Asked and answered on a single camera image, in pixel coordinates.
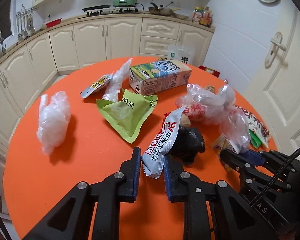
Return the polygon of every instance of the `power cord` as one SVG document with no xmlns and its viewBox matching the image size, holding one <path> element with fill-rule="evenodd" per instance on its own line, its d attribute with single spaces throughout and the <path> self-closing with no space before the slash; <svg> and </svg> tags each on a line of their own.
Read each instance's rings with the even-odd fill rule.
<svg viewBox="0 0 300 240">
<path fill-rule="evenodd" d="M 144 8 L 143 4 L 142 3 L 136 3 L 136 4 L 142 5 L 142 13 L 144 13 L 145 8 Z"/>
<path fill-rule="evenodd" d="M 292 155 L 290 155 L 289 158 L 287 158 L 284 164 L 282 164 L 279 170 L 274 174 L 274 176 L 272 176 L 272 179 L 267 183 L 267 185 L 263 187 L 263 189 L 253 198 L 252 201 L 250 201 L 249 203 L 250 206 L 253 206 L 256 202 L 258 202 L 263 197 L 263 195 L 266 194 L 266 192 L 271 188 L 271 186 L 277 181 L 277 179 L 279 178 L 283 170 L 287 168 L 287 166 L 290 163 L 292 163 L 292 161 L 295 158 L 297 158 L 299 155 L 300 155 L 300 148 L 297 149 Z"/>
</svg>

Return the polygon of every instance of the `round table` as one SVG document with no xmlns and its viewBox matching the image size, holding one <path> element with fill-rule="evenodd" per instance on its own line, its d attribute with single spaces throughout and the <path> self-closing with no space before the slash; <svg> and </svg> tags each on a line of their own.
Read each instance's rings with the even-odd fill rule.
<svg viewBox="0 0 300 240">
<path fill-rule="evenodd" d="M 101 116 L 96 99 L 99 92 L 86 99 L 80 92 L 103 74 L 118 70 L 128 58 L 118 58 L 95 63 L 52 85 L 46 93 L 49 97 L 64 90 L 69 97 L 71 119 L 64 143 L 52 155 L 42 153 L 36 131 L 38 126 L 38 98 L 21 119 L 11 139 L 6 158 L 3 179 L 5 200 L 10 217 L 20 238 L 23 238 L 37 222 L 69 192 L 78 182 L 89 184 L 103 181 L 119 170 L 123 161 L 131 158 L 132 150 L 139 146 L 143 152 L 161 129 L 164 114 L 175 107 L 178 97 L 186 93 L 186 86 L 176 87 L 158 94 L 158 104 L 141 127 L 133 144 L 127 143 Z M 134 57 L 132 65 L 156 61 L 156 57 Z M 189 83 L 215 86 L 224 82 L 213 75 L 192 68 Z M 128 81 L 123 88 L 130 89 Z M 260 116 L 252 106 L 236 93 L 236 104 Z M 201 180 L 216 183 L 225 180 L 239 190 L 239 175 L 226 172 L 211 144 L 220 135 L 218 127 L 197 125 L 206 145 L 206 152 L 198 154 L 185 170 Z M 269 141 L 270 149 L 276 149 Z M 158 180 L 148 178 L 141 169 L 139 192 L 135 203 L 121 203 L 120 240 L 153 240 L 183 238 L 183 203 L 168 202 L 163 175 Z"/>
</svg>

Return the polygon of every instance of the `metal bolt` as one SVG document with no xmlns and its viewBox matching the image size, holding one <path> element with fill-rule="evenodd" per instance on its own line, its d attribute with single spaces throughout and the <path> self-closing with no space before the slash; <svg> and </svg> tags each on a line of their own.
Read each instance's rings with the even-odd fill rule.
<svg viewBox="0 0 300 240">
<path fill-rule="evenodd" d="M 78 187 L 78 189 L 84 189 L 87 187 L 87 184 L 85 182 L 79 182 L 77 187 Z"/>
<path fill-rule="evenodd" d="M 120 171 L 114 174 L 114 177 L 116 179 L 121 179 L 121 178 L 123 178 L 123 176 L 124 176 L 124 174 L 122 172 L 120 172 Z"/>
<path fill-rule="evenodd" d="M 228 183 L 225 182 L 224 180 L 220 180 L 220 181 L 218 182 L 218 185 L 219 185 L 219 187 L 226 187 L 226 186 L 228 186 Z"/>
<path fill-rule="evenodd" d="M 184 179 L 188 179 L 188 178 L 190 177 L 190 173 L 184 171 L 184 172 L 182 172 L 182 173 L 180 174 L 180 176 L 181 176 L 182 178 L 184 178 Z"/>
</svg>

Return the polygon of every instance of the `green wrapper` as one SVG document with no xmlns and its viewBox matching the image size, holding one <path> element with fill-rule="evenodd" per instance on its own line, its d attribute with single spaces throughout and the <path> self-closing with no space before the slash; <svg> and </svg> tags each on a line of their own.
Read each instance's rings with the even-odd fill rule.
<svg viewBox="0 0 300 240">
<path fill-rule="evenodd" d="M 129 143 L 138 137 L 144 121 L 154 110 L 158 96 L 143 96 L 125 90 L 119 102 L 98 99 L 97 107 L 102 116 Z"/>
</svg>

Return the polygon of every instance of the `white and red wrapper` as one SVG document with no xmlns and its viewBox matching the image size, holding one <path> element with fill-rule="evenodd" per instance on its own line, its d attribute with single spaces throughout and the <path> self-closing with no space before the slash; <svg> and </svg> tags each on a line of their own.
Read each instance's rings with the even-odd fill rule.
<svg viewBox="0 0 300 240">
<path fill-rule="evenodd" d="M 163 156 L 172 148 L 179 131 L 185 106 L 165 115 L 162 128 L 142 155 L 143 170 L 151 178 L 158 179 L 163 169 Z"/>
</svg>

